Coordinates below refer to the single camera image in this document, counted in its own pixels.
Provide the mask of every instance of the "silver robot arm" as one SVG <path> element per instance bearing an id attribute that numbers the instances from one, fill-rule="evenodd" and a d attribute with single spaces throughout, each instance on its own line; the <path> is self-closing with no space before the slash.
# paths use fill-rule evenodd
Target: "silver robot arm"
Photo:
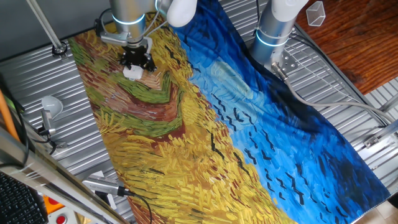
<path id="1" fill-rule="evenodd" d="M 308 0 L 269 0 L 257 25 L 250 48 L 257 62 L 271 71 L 271 65 L 284 62 L 283 50 L 296 17 Z"/>
<path id="2" fill-rule="evenodd" d="M 171 26 L 181 27 L 192 20 L 197 6 L 197 0 L 109 1 L 113 21 L 116 24 L 118 33 L 111 34 L 106 30 L 102 30 L 99 36 L 103 42 L 123 47 L 125 53 L 120 62 L 129 71 L 132 68 L 135 68 L 133 70 L 137 71 L 137 67 L 150 72 L 156 69 L 152 56 L 149 53 L 152 41 L 150 38 L 144 38 L 144 34 L 148 31 L 146 29 L 145 13 L 161 13 L 167 16 L 167 22 Z"/>

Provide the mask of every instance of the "clear plastic cup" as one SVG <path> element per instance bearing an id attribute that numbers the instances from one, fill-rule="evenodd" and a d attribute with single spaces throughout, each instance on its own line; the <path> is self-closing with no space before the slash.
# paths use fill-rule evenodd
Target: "clear plastic cup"
<path id="1" fill-rule="evenodd" d="M 307 21 L 310 26 L 321 26 L 325 20 L 325 9 L 323 8 L 323 2 L 317 1 L 307 10 Z"/>

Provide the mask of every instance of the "red button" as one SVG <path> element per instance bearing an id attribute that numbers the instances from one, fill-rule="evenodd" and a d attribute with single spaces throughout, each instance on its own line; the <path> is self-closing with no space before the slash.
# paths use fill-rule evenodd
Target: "red button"
<path id="1" fill-rule="evenodd" d="M 57 224 L 64 224 L 67 222 L 67 218 L 64 217 L 63 215 L 58 216 L 57 218 Z"/>
<path id="2" fill-rule="evenodd" d="M 50 202 L 50 204 L 52 204 L 52 205 L 58 205 L 58 204 L 59 204 L 56 200 L 54 200 L 54 199 L 52 199 L 52 198 L 49 198 L 49 202 Z"/>

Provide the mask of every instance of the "blue fabric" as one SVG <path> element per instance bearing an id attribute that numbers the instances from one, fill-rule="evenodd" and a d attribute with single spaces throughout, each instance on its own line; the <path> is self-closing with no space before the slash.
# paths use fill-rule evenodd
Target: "blue fabric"
<path id="1" fill-rule="evenodd" d="M 388 198 L 349 142 L 253 62 L 217 0 L 199 0 L 191 23 L 174 30 L 192 64 L 190 81 L 291 219 L 350 223 Z"/>

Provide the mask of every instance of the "wooden floor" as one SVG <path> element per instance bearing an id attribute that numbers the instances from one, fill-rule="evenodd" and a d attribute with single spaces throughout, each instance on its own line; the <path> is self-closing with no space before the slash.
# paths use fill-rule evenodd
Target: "wooden floor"
<path id="1" fill-rule="evenodd" d="M 355 224 L 398 224 L 398 209 L 389 202 L 384 202 Z"/>
<path id="2" fill-rule="evenodd" d="M 324 0 L 326 19 L 298 24 L 363 93 L 398 77 L 398 0 Z"/>

